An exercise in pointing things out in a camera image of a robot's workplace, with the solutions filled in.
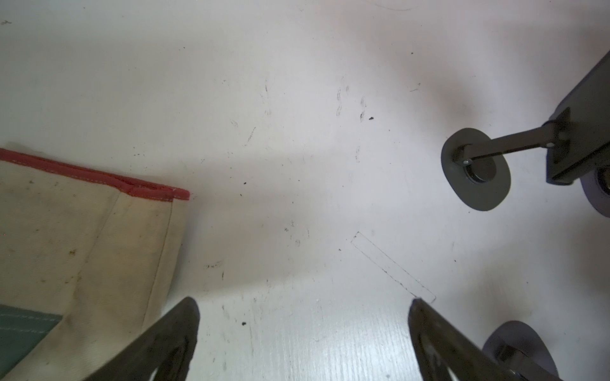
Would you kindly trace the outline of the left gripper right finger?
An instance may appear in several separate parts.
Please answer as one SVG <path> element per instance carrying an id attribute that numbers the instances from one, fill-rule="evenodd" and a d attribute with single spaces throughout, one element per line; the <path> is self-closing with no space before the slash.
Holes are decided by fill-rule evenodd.
<path id="1" fill-rule="evenodd" d="M 424 380 L 522 380 L 490 359 L 421 298 L 412 301 L 408 327 Z"/>

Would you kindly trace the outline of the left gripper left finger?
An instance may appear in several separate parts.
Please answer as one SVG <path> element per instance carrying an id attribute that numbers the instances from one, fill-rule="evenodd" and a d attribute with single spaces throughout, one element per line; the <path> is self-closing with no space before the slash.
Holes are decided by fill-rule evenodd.
<path id="1" fill-rule="evenodd" d="M 196 301 L 187 297 L 88 380 L 185 380 L 200 326 Z"/>

